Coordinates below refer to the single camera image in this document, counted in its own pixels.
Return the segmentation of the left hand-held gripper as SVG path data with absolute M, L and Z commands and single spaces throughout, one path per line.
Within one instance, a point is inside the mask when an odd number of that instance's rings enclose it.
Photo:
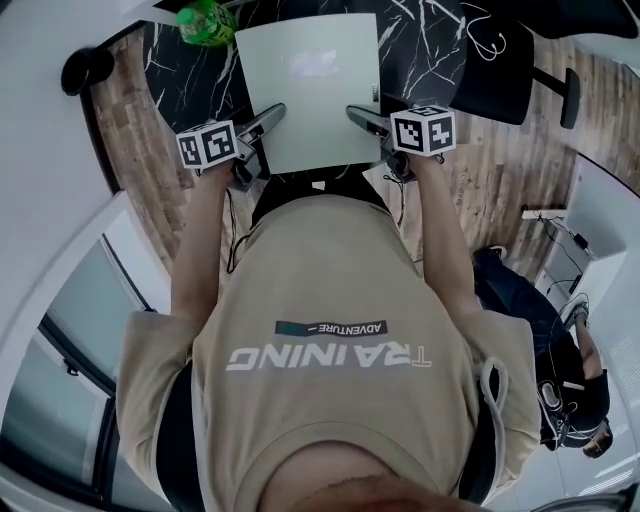
M 286 106 L 278 103 L 242 125 L 230 120 L 213 121 L 179 133 L 177 146 L 183 166 L 201 172 L 232 162 L 234 187 L 249 190 L 258 179 L 267 179 L 258 142 L 282 121 L 286 112 Z

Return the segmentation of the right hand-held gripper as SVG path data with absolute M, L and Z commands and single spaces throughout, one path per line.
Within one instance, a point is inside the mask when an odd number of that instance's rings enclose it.
M 455 114 L 439 106 L 414 107 L 391 113 L 388 118 L 360 105 L 349 105 L 346 114 L 368 133 L 383 133 L 382 154 L 400 182 L 415 180 L 409 155 L 437 157 L 442 162 L 444 153 L 456 148 Z

